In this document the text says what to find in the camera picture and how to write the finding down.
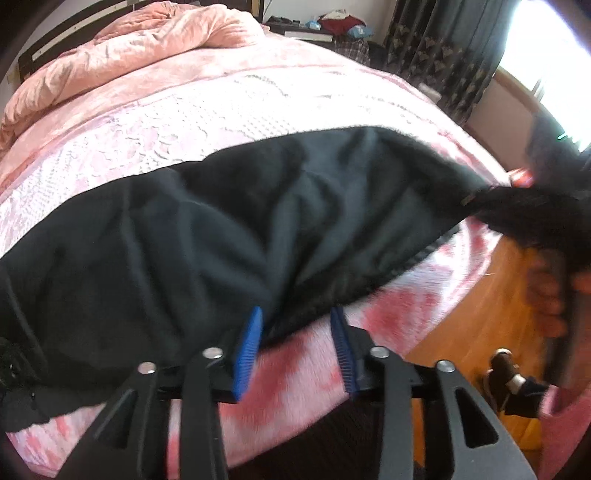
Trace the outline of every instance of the curtain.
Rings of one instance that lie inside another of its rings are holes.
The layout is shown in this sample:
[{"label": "curtain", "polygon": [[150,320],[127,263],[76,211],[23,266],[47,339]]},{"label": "curtain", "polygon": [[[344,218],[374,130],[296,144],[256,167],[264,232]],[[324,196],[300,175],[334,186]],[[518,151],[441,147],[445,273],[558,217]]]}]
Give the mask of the curtain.
[{"label": "curtain", "polygon": [[398,0],[385,70],[441,94],[439,107],[466,122],[501,62],[520,0]]}]

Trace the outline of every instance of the wooden headboard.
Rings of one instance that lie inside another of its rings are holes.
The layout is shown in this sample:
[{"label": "wooden headboard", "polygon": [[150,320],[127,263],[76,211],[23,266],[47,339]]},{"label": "wooden headboard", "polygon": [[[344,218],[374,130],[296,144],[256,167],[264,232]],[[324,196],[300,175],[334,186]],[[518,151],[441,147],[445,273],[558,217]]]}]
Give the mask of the wooden headboard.
[{"label": "wooden headboard", "polygon": [[[21,82],[33,72],[56,59],[65,51],[90,41],[98,32],[123,15],[145,7],[154,0],[99,0],[63,21],[56,28],[43,35],[18,58]],[[193,0],[174,0],[178,4],[188,4]],[[202,6],[224,4],[252,13],[262,20],[264,0],[200,0]]]}]

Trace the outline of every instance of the red cloth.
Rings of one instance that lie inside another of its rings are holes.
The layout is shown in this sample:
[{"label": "red cloth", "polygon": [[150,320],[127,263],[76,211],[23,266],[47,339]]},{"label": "red cloth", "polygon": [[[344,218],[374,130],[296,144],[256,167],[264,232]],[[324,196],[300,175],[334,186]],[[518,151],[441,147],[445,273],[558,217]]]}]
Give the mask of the red cloth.
[{"label": "red cloth", "polygon": [[344,18],[342,20],[320,19],[319,23],[322,26],[322,28],[324,28],[325,30],[328,30],[330,33],[332,33],[333,35],[336,35],[337,37],[339,35],[345,35],[355,25],[365,25],[365,22],[363,20],[360,20],[359,18],[355,18],[351,15],[349,15],[347,18]]}]

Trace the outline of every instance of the wooden floor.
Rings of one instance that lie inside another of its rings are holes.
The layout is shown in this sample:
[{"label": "wooden floor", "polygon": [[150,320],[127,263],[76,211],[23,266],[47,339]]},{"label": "wooden floor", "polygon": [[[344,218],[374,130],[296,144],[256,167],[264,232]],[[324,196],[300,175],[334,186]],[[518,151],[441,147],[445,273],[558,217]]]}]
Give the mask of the wooden floor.
[{"label": "wooden floor", "polygon": [[[504,347],[513,351],[524,375],[539,378],[543,340],[524,303],[525,273],[532,258],[532,252],[501,239],[487,275],[407,360],[422,365],[451,360],[472,384],[478,385],[492,352]],[[535,467],[540,451],[539,422],[518,417],[504,417],[502,421]],[[417,414],[415,426],[419,424]],[[424,454],[420,437],[416,438],[415,452],[420,461]]]}]

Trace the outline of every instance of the bright window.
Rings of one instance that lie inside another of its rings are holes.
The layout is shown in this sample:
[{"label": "bright window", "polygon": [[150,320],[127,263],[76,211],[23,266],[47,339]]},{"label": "bright window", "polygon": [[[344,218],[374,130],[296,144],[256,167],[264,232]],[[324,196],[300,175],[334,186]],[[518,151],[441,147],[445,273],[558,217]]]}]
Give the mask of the bright window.
[{"label": "bright window", "polygon": [[534,92],[581,151],[591,143],[591,54],[543,0],[517,7],[501,67]]}]

